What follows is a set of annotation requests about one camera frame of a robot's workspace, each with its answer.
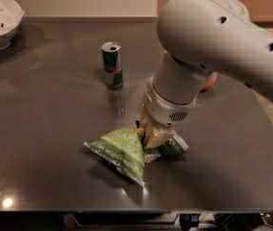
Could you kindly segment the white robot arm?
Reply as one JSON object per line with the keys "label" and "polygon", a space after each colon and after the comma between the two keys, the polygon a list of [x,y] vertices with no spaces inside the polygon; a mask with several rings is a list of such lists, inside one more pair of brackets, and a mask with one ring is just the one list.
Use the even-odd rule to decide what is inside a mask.
{"label": "white robot arm", "polygon": [[222,73],[273,102],[273,34],[237,0],[169,0],[157,21],[163,56],[144,93],[143,146],[175,135],[198,93]]}

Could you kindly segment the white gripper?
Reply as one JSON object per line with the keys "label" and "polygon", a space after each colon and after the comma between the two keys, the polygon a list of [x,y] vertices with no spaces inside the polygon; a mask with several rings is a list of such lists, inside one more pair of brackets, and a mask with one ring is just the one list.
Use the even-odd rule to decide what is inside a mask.
{"label": "white gripper", "polygon": [[156,92],[153,78],[150,78],[143,95],[144,109],[141,109],[139,116],[139,127],[145,132],[144,148],[157,148],[170,140],[175,135],[172,127],[185,123],[188,114],[195,107],[196,98],[188,104],[167,101]]}

